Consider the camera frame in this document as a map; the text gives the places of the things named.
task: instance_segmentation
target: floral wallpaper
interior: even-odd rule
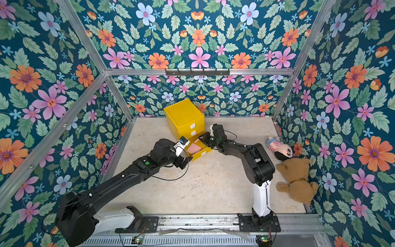
[[[104,83],[4,208],[0,246],[67,246],[54,224],[58,200],[100,184],[126,125]],[[11,142],[0,139],[3,145]]]
[[[336,247],[395,245],[395,1],[338,1],[279,118]]]

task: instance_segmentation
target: flower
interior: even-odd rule
[[[395,163],[395,154],[389,153],[392,146],[388,141],[381,143],[381,138],[372,136],[372,138],[364,138],[361,141],[362,147],[358,146],[357,153],[362,155],[359,160],[363,165],[368,164],[368,169],[377,171],[377,166],[382,172],[389,170],[389,163]]]
[[[302,105],[303,104],[308,105],[308,101],[311,100],[311,95],[309,94],[310,94],[310,89],[307,91],[305,89],[303,90],[303,95],[300,96],[300,98],[302,99]]]
[[[29,106],[29,110],[28,109],[22,109],[22,111],[24,113],[26,113],[26,115],[23,117],[24,119],[30,119],[30,121],[32,123],[34,123],[36,121],[36,119],[40,119],[41,116],[38,114],[40,113],[40,109],[34,109],[33,106]]]
[[[273,61],[270,62],[270,65],[276,65],[276,68],[280,69],[284,65],[285,68],[288,68],[291,66],[291,63],[288,60],[293,59],[296,54],[291,52],[291,47],[288,47],[287,49],[284,50],[284,53],[281,53],[281,51],[276,51],[275,56],[278,59],[274,59]]]
[[[55,152],[54,148],[49,149],[48,153],[46,154],[46,156],[44,157],[44,159],[42,161],[40,161],[40,167],[43,168],[45,166],[45,164],[48,162],[52,162],[54,161],[53,157],[51,156],[51,154],[53,154]]]
[[[337,181],[334,178],[332,178],[332,174],[326,173],[326,175],[323,175],[322,181],[324,181],[324,189],[325,190],[330,189],[332,193],[335,192],[335,186],[337,185]]]
[[[163,95],[162,95],[162,99],[166,100],[166,102],[173,101],[174,100],[173,94],[164,92]]]
[[[322,127],[324,130],[328,128],[328,125],[326,123],[329,123],[329,116],[325,116],[324,111],[321,112],[321,115],[317,115],[316,119],[318,121],[317,123],[318,128]]]
[[[240,93],[239,92],[232,92],[232,93],[230,93],[230,95],[229,95],[230,97],[229,97],[229,100],[230,101],[234,101],[234,102],[237,102],[238,101],[238,99],[240,99],[241,98],[241,95],[240,95]]]
[[[369,18],[375,19],[377,13],[386,6],[383,0],[372,0],[371,4],[371,6],[365,9],[365,13],[367,13],[365,16],[365,21],[367,21]]]
[[[118,66],[118,68],[120,69],[124,69],[124,65],[125,66],[129,66],[130,63],[126,60],[123,60],[124,58],[124,54],[123,52],[119,51],[117,52],[117,54],[115,55],[115,51],[113,49],[111,49],[110,47],[107,49],[107,52],[110,54],[104,54],[103,57],[110,62],[110,67],[111,68],[116,68]]]
[[[16,84],[16,88],[20,91],[26,90],[26,92],[33,92],[37,90],[38,86],[41,85],[42,81],[38,72],[34,72],[34,69],[30,66],[27,68],[23,65],[18,65],[18,70],[11,70],[9,72],[11,77],[9,80],[12,84]]]
[[[20,209],[18,212],[20,214],[20,218],[19,218],[19,223],[23,222],[24,220],[26,220],[26,222],[30,222],[33,219],[33,215],[37,215],[40,213],[40,210],[36,209],[38,208],[38,206],[40,205],[39,202],[36,202],[33,205],[33,202],[28,202],[26,204],[26,209],[22,208]]]
[[[61,194],[61,195],[65,194],[66,189],[71,188],[71,186],[73,185],[73,183],[69,180],[70,180],[70,175],[66,175],[66,176],[64,176],[64,178],[62,176],[58,177],[56,179],[56,182],[58,184],[53,187],[53,191],[54,192],[59,191],[59,194]]]
[[[77,69],[75,71],[75,75],[78,78],[78,81],[80,84],[83,84],[84,87],[89,87],[90,84],[92,84],[94,77],[92,75],[92,70],[86,66],[86,64],[78,65]]]
[[[58,37],[58,31],[60,31],[60,25],[56,22],[54,22],[53,15],[49,12],[47,12],[47,15],[45,15],[43,12],[38,12],[38,17],[42,20],[41,27],[45,31],[50,31],[52,36]]]
[[[241,22],[247,21],[247,25],[251,25],[252,22],[254,21],[253,18],[257,18],[259,16],[259,11],[255,10],[255,8],[256,8],[255,2],[252,2],[250,4],[250,7],[244,5],[243,8],[241,9],[243,15],[240,16],[240,21]]]
[[[26,182],[24,182],[15,194],[15,200],[19,201],[23,197],[25,191],[27,194],[34,193],[34,186],[32,186],[31,184],[34,184],[35,182],[37,182],[37,180],[38,177],[35,176],[29,178]]]
[[[347,101],[343,100],[347,98],[349,91],[350,91],[349,89],[344,89],[339,94],[339,87],[334,86],[332,91],[333,96],[331,95],[325,96],[325,101],[330,103],[325,108],[325,112],[330,113],[333,110],[333,115],[335,116],[335,118],[338,118],[340,116],[340,108],[343,110],[349,109],[350,104]]]
[[[366,75],[367,70],[362,69],[363,65],[353,66],[350,71],[347,72],[344,83],[347,85],[349,89],[358,88],[360,83],[363,83],[366,79],[364,75]]]
[[[50,87],[48,90],[49,96],[46,92],[43,90],[38,90],[38,95],[43,99],[43,100],[35,100],[32,103],[32,106],[38,109],[43,109],[43,117],[45,120],[50,119],[52,117],[52,112],[55,114],[57,117],[62,117],[63,114],[66,113],[66,108],[64,106],[60,105],[66,102],[67,98],[66,96],[60,95],[57,96],[56,88],[55,87]]]
[[[316,76],[318,75],[317,66],[310,65],[303,76],[304,85],[306,87],[311,87],[312,84],[316,82]]]
[[[174,55],[180,55],[180,56],[181,56],[181,53],[184,52],[184,51],[181,49],[181,45],[179,45],[179,46],[174,45],[173,51],[174,51]]]
[[[241,52],[240,54],[236,54],[231,64],[234,69],[247,69],[249,65],[251,65],[251,57],[250,55],[246,55],[245,52]]]
[[[203,34],[203,31],[200,29],[195,30],[195,33],[192,35],[192,39],[195,45],[197,47],[201,47],[206,41],[204,40],[206,38],[206,35]]]
[[[336,155],[335,160],[337,161],[342,161],[342,165],[343,167],[347,166],[347,162],[350,164],[354,164],[354,159],[351,157],[351,155],[354,153],[354,149],[349,148],[346,150],[346,144],[342,143],[342,145],[340,146],[341,149],[339,147],[335,147],[335,151],[338,153],[338,155]]]
[[[145,7],[143,3],[139,3],[137,5],[137,7],[139,8],[139,10],[136,11],[136,16],[138,18],[143,19],[144,25],[148,26],[149,22],[155,22],[155,16],[152,15],[154,10],[152,9],[151,6],[147,5]]]
[[[104,157],[105,152],[107,151],[106,145],[104,143],[99,143],[98,147],[95,149],[96,153],[95,156],[98,159],[101,159]]]
[[[153,69],[169,68],[169,61],[166,60],[166,57],[164,55],[159,55],[159,53],[154,53],[154,55],[150,55],[148,63],[150,66],[152,66]]]
[[[359,113],[358,113],[357,117],[361,117],[362,120],[365,122],[367,117],[368,118],[372,118],[373,117],[373,114],[371,113],[373,110],[374,110],[374,107],[371,106],[371,107],[368,108],[368,104],[365,103],[365,105],[363,105],[363,108],[362,107],[358,107]]]
[[[194,60],[191,64],[192,68],[196,68],[199,65],[199,69],[203,66],[205,68],[208,68],[209,63],[206,62],[211,55],[206,53],[203,55],[203,49],[201,47],[196,48],[196,55],[195,54],[189,54],[188,55],[190,59]]]
[[[325,146],[323,143],[321,144],[321,147],[318,148],[318,150],[321,152],[320,156],[324,157],[325,159],[328,158],[328,155],[331,154],[331,152],[328,151],[329,146]]]
[[[284,46],[291,46],[296,43],[297,38],[299,38],[299,30],[291,28],[288,32],[285,32],[281,42]]]
[[[352,178],[357,181],[357,183],[354,184],[354,189],[360,190],[362,188],[362,193],[368,197],[369,196],[369,190],[372,192],[378,192],[376,186],[371,184],[371,182],[374,181],[374,175],[369,174],[368,176],[365,177],[365,172],[360,168],[358,170],[358,174],[352,174]]]

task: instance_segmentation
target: wall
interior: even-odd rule
[[[313,161],[312,207],[336,247],[395,244],[394,7],[338,1],[278,118]]]

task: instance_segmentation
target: stuffed toy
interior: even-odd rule
[[[269,136],[269,140],[266,142],[267,147],[274,152],[274,155],[278,160],[284,161],[293,157],[292,148],[283,142],[280,142],[279,138],[273,138]]]
[[[277,183],[277,190],[288,192],[290,197],[297,202],[309,204],[318,190],[316,182],[308,182],[310,164],[311,160],[306,158],[291,158],[285,160],[283,164],[278,164],[276,169],[287,183]]]

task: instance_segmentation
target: orange flower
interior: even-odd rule
[[[245,52],[236,54],[234,59],[232,60],[232,68],[234,69],[247,69],[249,65],[251,65],[251,57],[250,55],[246,55]]]
[[[317,66],[310,65],[303,76],[304,85],[306,87],[311,87],[312,84],[316,82],[316,76],[318,76]]]
[[[194,44],[197,45],[197,47],[201,47],[206,41],[204,40],[206,38],[206,35],[203,34],[203,31],[200,29],[197,29],[195,31],[195,34],[192,35],[192,39],[194,39]]]
[[[27,157],[28,150],[23,146],[19,140],[12,143],[11,138],[0,139],[0,170],[3,174],[14,172],[14,166],[18,167],[24,160],[22,158]]]
[[[198,109],[199,109],[201,112],[205,112],[205,111],[207,111],[207,106],[206,106],[205,104],[200,104],[200,105],[198,106]]]
[[[108,47],[115,46],[117,40],[114,38],[114,35],[107,30],[99,30],[99,39],[102,40],[102,43]]]
[[[288,32],[284,34],[284,37],[281,39],[281,42],[284,46],[291,46],[293,43],[296,43],[296,39],[299,38],[297,29],[291,28]]]
[[[299,157],[302,154],[302,145],[300,145],[299,142],[295,143],[295,145],[293,146],[293,150],[295,151],[295,155]]]
[[[347,242],[344,241],[342,237],[335,237],[335,246],[336,247],[350,247]]]
[[[140,104],[135,104],[134,108],[136,109],[136,111],[138,112],[145,112],[145,106],[142,106]]]
[[[78,65],[75,71],[75,75],[78,76],[78,81],[80,84],[84,84],[84,87],[89,87],[92,84],[94,77],[92,75],[92,70],[88,68],[86,64]]]
[[[26,90],[26,92],[33,92],[38,89],[41,85],[41,78],[38,72],[34,72],[34,69],[30,66],[27,68],[23,65],[18,65],[18,70],[11,70],[9,72],[11,75],[10,81],[12,84],[16,84],[16,88],[20,91]]]
[[[169,61],[165,59],[164,55],[159,55],[159,53],[154,53],[154,55],[149,56],[149,65],[152,66],[153,69],[168,69]]]
[[[357,153],[362,155],[359,160],[363,165],[368,164],[368,169],[374,172],[377,171],[377,166],[382,172],[389,170],[389,163],[395,163],[395,154],[389,153],[392,150],[392,146],[388,141],[381,143],[381,138],[372,136],[372,138],[364,138],[361,141],[363,147],[358,146]]]
[[[265,111],[269,110],[269,108],[270,108],[269,104],[263,104],[263,105],[259,106],[259,111],[265,112]]]
[[[350,71],[347,72],[346,78],[344,83],[347,85],[349,89],[352,89],[353,87],[356,89],[359,87],[360,83],[363,83],[366,79],[364,75],[366,75],[367,70],[362,69],[363,65],[360,64],[357,66],[353,66]]]
[[[105,155],[105,152],[107,151],[106,145],[104,143],[99,143],[99,145],[98,145],[98,147],[96,148],[95,151],[96,151],[95,156],[98,159],[103,158],[104,155]]]

